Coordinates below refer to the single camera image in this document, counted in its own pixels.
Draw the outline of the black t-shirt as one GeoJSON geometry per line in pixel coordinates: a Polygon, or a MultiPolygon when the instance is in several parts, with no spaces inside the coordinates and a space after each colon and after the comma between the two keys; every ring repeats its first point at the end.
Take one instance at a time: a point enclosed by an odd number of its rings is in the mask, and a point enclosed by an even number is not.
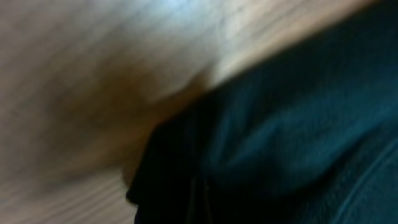
{"type": "Polygon", "coordinates": [[[158,126],[126,197],[136,223],[397,224],[397,2],[158,126]]]}

